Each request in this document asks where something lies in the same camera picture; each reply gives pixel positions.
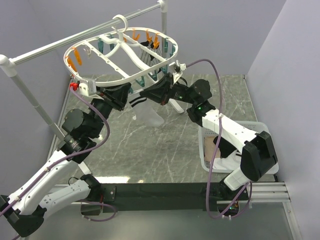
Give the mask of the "white sock black cuff stripes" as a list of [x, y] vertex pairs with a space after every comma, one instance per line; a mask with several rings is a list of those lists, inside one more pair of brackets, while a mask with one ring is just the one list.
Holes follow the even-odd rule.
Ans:
[[164, 123], [164, 119], [159, 116], [151, 107], [146, 97], [136, 97], [129, 101], [130, 106], [135, 112], [136, 120], [149, 127], [159, 127]]

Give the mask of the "black and white striped sock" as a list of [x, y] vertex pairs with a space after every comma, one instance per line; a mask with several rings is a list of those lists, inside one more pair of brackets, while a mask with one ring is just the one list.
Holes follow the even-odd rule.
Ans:
[[[146, 48], [149, 48], [150, 44], [149, 44], [149, 41], [146, 40], [146, 41], [143, 41], [140, 43], [142, 46], [146, 47]], [[140, 59], [144, 62], [145, 61], [145, 58], [146, 58], [146, 55], [148, 53], [145, 51], [145, 50], [141, 50], [141, 54], [140, 54]]]

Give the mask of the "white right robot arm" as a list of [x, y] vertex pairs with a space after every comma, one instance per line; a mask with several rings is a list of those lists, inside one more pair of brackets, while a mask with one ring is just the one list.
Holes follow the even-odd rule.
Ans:
[[140, 95], [165, 105], [170, 99], [191, 104], [187, 113], [192, 122], [217, 133], [241, 154], [240, 165], [233, 170], [219, 187], [222, 198], [230, 200], [237, 189], [246, 183], [258, 181], [278, 163], [271, 135], [250, 130], [227, 116], [209, 103], [212, 97], [210, 83], [198, 79], [191, 86], [174, 83], [174, 77], [166, 74], [156, 84], [142, 90]]

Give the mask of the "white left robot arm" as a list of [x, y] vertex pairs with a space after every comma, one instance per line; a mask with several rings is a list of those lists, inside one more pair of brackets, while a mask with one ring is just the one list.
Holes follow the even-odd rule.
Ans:
[[80, 85], [70, 84], [70, 92], [89, 107], [89, 112], [70, 110], [62, 125], [67, 134], [46, 163], [18, 190], [0, 197], [0, 214], [19, 237], [28, 237], [46, 218], [73, 202], [100, 197], [101, 184], [90, 173], [61, 190], [49, 191], [109, 139], [109, 115], [113, 109], [124, 109], [130, 88], [130, 83], [99, 87], [98, 97], [88, 102], [80, 95]]

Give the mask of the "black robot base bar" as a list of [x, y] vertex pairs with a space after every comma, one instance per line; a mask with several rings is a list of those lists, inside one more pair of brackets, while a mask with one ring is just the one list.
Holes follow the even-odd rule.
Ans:
[[85, 201], [118, 211], [205, 210], [207, 183], [103, 183]]

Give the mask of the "white round clip hanger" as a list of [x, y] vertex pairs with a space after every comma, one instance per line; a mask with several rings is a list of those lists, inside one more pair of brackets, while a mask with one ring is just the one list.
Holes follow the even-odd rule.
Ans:
[[[125, 34], [132, 37], [133, 31], [127, 30]], [[147, 41], [145, 31], [136, 30], [136, 34], [140, 34], [140, 38], [138, 40], [139, 44], [141, 42]], [[149, 43], [148, 49], [153, 52], [156, 52], [158, 55], [161, 55], [162, 38], [158, 36], [158, 41], [160, 42], [159, 47], [157, 49], [153, 49], [153, 42], [156, 34], [153, 32], [150, 32], [149, 34], [152, 36], [152, 42]], [[99, 35], [93, 36], [93, 37], [96, 37], [97, 39], [90, 41], [90, 44], [97, 50], [98, 50]], [[71, 65], [71, 67], [80, 75], [82, 79], [93, 79], [95, 83], [112, 82], [112, 81], [122, 79], [122, 75], [119, 72], [115, 71], [110, 65], [108, 65], [103, 59], [101, 59], [94, 51], [92, 51], [91, 56], [88, 57], [88, 55], [84, 51], [84, 47], [86, 45], [84, 44], [80, 45], [79, 42], [77, 43], [78, 43], [78, 46], [75, 46], [73, 44], [66, 50], [66, 52], [63, 55], [63, 61], [67, 69], [68, 69], [67, 65]], [[103, 55], [111, 54], [111, 51], [114, 47], [115, 47], [114, 44], [104, 43]], [[79, 51], [79, 54], [82, 60], [82, 65], [78, 64], [73, 52], [73, 48], [76, 48]], [[133, 46], [132, 50], [140, 58], [142, 49], [138, 46]], [[132, 62], [130, 57], [122, 48], [119, 48], [118, 50], [116, 50], [115, 53], [112, 53], [111, 56], [109, 57], [109, 60], [112, 61], [118, 67], [120, 67], [129, 76], [132, 76], [140, 72], [140, 69]], [[159, 61], [150, 54], [147, 54], [144, 60], [145, 61], [143, 62], [150, 67], [159, 63]], [[160, 79], [160, 77], [162, 77], [164, 74], [166, 74], [169, 71], [169, 66], [161, 67], [159, 69], [152, 70], [151, 72], [159, 71], [159, 70], [161, 70], [161, 72], [158, 74], [158, 80]], [[151, 81], [152, 83], [157, 82], [157, 81], [153, 81], [149, 75], [144, 75], [143, 77], [145, 81]]]

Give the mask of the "teal clothespin being pinched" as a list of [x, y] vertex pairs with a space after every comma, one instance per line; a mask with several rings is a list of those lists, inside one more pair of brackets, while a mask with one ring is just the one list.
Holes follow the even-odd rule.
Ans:
[[140, 78], [137, 78], [135, 81], [136, 81], [136, 83], [138, 83], [142, 88], [145, 87], [145, 79], [144, 79], [143, 76], [140, 77]]

